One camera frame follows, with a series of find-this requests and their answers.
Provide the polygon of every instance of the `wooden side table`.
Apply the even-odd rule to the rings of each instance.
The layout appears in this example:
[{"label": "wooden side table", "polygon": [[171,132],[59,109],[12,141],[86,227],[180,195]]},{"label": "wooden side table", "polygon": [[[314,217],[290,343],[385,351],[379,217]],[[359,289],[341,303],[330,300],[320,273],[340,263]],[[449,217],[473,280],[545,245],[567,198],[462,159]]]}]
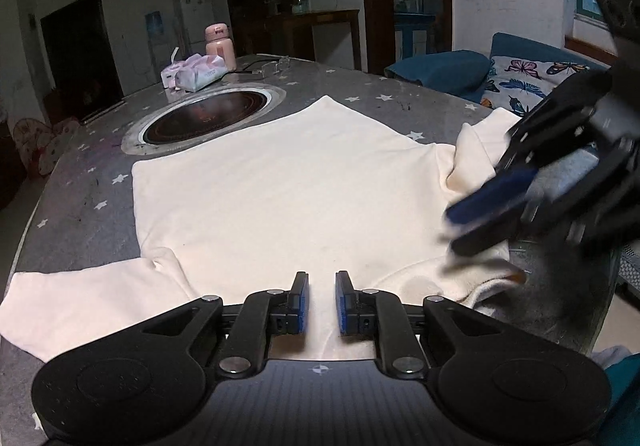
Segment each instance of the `wooden side table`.
[{"label": "wooden side table", "polygon": [[303,14],[269,16],[263,20],[256,20],[238,25],[236,31],[244,42],[247,53],[254,52],[252,35],[258,32],[271,32],[276,29],[284,32],[285,50],[287,56],[298,57],[294,43],[294,29],[298,27],[314,27],[316,25],[330,25],[334,23],[348,23],[351,28],[351,45],[353,47],[353,66],[356,70],[362,70],[362,58],[360,56],[360,26],[358,24],[357,9],[314,11]]}]

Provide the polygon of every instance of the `refrigerator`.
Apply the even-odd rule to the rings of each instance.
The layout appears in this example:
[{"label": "refrigerator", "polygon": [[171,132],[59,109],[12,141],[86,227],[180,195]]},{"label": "refrigerator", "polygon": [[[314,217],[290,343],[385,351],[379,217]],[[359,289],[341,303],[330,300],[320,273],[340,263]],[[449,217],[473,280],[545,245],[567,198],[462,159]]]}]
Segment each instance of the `refrigerator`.
[{"label": "refrigerator", "polygon": [[174,0],[178,21],[178,46],[184,59],[194,54],[205,54],[207,42],[204,31],[209,25],[224,22],[214,12],[218,0]]}]

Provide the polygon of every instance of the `glass jar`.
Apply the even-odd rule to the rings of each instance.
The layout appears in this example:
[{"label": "glass jar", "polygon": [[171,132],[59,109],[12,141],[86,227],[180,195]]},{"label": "glass jar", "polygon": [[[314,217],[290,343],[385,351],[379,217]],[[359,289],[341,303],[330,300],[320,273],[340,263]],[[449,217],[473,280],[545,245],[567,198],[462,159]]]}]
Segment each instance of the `glass jar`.
[{"label": "glass jar", "polygon": [[291,11],[294,14],[304,14],[309,12],[309,0],[293,0]]}]

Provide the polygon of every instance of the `blue cushion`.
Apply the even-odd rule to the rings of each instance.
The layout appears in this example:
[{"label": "blue cushion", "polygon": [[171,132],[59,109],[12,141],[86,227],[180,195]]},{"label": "blue cushion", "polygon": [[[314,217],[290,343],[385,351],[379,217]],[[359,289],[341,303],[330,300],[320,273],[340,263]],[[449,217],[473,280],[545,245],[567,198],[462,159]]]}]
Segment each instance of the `blue cushion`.
[{"label": "blue cushion", "polygon": [[519,36],[498,32],[494,34],[491,45],[491,57],[509,56],[527,61],[545,61],[546,63],[579,63],[585,64],[595,70],[604,70],[604,67],[586,58],[581,58],[572,52],[555,48],[550,45],[527,40]]},{"label": "blue cushion", "polygon": [[595,441],[598,446],[640,445],[640,354],[605,370],[611,406]]},{"label": "blue cushion", "polygon": [[458,97],[477,98],[482,94],[484,78],[489,72],[487,57],[470,50],[414,56],[398,61],[386,70],[411,82],[420,82],[437,92]]}]

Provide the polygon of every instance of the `teal cloth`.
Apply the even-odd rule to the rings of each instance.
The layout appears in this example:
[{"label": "teal cloth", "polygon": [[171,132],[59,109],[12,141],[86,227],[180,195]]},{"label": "teal cloth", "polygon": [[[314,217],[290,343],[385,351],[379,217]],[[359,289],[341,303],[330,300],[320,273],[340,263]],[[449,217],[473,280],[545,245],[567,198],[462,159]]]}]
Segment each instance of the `teal cloth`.
[{"label": "teal cloth", "polygon": [[386,71],[437,92],[480,102],[489,66],[489,59],[482,54],[456,50],[400,60],[388,66]]},{"label": "teal cloth", "polygon": [[609,413],[598,432],[598,446],[640,446],[640,354],[605,370],[611,385]]}]

